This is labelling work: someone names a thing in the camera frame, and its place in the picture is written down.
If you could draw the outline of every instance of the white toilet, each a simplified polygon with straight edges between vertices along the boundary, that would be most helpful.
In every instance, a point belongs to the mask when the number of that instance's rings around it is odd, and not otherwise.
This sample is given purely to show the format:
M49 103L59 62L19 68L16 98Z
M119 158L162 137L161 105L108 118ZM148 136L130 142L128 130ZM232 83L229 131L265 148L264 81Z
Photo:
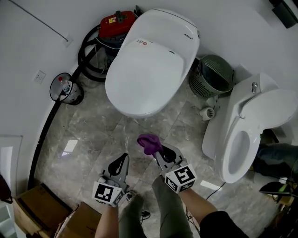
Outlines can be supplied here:
M131 27L106 76L111 103L132 118L162 110L190 70L199 41L189 19L164 9L145 12Z
M279 89L264 73L241 81L230 97L220 98L202 150L215 160L222 181L234 183L244 176L257 154L263 130L289 121L297 106L296 93Z

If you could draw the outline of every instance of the person lying on floor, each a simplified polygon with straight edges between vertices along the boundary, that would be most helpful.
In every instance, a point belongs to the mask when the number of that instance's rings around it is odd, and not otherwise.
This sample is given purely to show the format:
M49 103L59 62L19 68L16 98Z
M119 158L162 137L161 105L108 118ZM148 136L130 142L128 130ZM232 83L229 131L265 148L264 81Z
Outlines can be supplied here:
M186 205L193 218L200 225L200 237L247 238L224 211L218 211L214 205L187 189L179 194L173 192L162 177L152 184L159 210L160 238L192 238L190 224L183 209ZM118 207L107 206L97 226L95 238L146 238L140 220L150 217L143 212L143 198L133 191L126 193L129 204L124 208L118 220Z

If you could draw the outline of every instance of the cardboard box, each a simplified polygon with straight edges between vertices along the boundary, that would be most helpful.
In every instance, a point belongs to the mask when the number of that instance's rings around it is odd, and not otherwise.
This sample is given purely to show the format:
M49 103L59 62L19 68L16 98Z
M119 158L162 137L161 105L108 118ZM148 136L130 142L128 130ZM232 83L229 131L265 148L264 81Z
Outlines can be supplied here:
M55 238L94 238L101 216L82 202L58 228Z
M41 184L14 198L16 224L30 235L52 238L65 218L72 212L48 187Z

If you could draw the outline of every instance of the smart toilet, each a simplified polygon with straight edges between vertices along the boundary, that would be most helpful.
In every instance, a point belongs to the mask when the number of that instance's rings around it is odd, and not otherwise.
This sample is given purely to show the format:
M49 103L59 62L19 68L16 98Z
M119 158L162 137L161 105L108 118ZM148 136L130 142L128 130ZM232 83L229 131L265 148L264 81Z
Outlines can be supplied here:
M164 9L142 14L131 27L106 76L106 93L122 114L145 118L175 95L199 48L197 27Z
M264 129L288 122L298 106L292 90L280 89L268 75L251 76L220 98L204 135L203 153L215 160L222 181L234 183L249 170Z

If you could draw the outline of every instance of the flush button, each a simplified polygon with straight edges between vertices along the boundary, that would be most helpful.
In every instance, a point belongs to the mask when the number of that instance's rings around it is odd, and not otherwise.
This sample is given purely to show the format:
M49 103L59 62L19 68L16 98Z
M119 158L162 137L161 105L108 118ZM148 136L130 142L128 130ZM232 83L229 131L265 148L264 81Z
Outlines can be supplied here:
M253 82L252 83L252 90L251 90L251 92L252 93L256 93L256 90L257 90L257 83L256 82Z

